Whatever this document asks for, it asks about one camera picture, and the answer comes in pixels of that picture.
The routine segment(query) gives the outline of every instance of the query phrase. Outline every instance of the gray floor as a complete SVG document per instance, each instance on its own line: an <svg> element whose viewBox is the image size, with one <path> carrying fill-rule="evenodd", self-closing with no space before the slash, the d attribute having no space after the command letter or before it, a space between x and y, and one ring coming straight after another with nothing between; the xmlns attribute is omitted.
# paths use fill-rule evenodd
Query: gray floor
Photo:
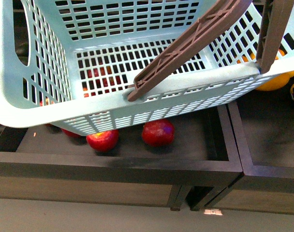
<svg viewBox="0 0 294 232"><path fill-rule="evenodd" d="M294 216L0 199L0 232L294 232Z"/></svg>

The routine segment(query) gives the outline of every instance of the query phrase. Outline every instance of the basket handle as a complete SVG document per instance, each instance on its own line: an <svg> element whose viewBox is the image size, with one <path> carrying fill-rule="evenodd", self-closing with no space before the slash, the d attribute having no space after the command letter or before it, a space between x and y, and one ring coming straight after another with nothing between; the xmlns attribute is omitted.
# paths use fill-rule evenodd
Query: basket handle
<svg viewBox="0 0 294 232"><path fill-rule="evenodd" d="M134 79L132 102L150 91L199 51L231 27L248 9L252 0L217 0L184 33L147 65Z"/></svg>
<svg viewBox="0 0 294 232"><path fill-rule="evenodd" d="M294 0L266 0L264 4L256 55L261 74L274 63L293 6Z"/></svg>

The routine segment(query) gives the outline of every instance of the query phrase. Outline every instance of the apple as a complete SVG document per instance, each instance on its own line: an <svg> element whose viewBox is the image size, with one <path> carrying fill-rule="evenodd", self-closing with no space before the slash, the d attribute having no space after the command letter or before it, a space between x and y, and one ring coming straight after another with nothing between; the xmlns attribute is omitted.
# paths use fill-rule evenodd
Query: apple
<svg viewBox="0 0 294 232"><path fill-rule="evenodd" d="M167 119L160 119L145 123L142 138L146 144L159 147L171 144L174 133L174 125Z"/></svg>
<svg viewBox="0 0 294 232"><path fill-rule="evenodd" d="M86 136L87 143L90 147L99 152L108 152L113 149L117 145L118 139L118 130L108 130Z"/></svg>
<svg viewBox="0 0 294 232"><path fill-rule="evenodd" d="M63 131L63 133L65 133L69 137L72 137L72 138L80 138L81 137L81 135L70 132L70 131L68 131L66 129L61 128L61 130Z"/></svg>

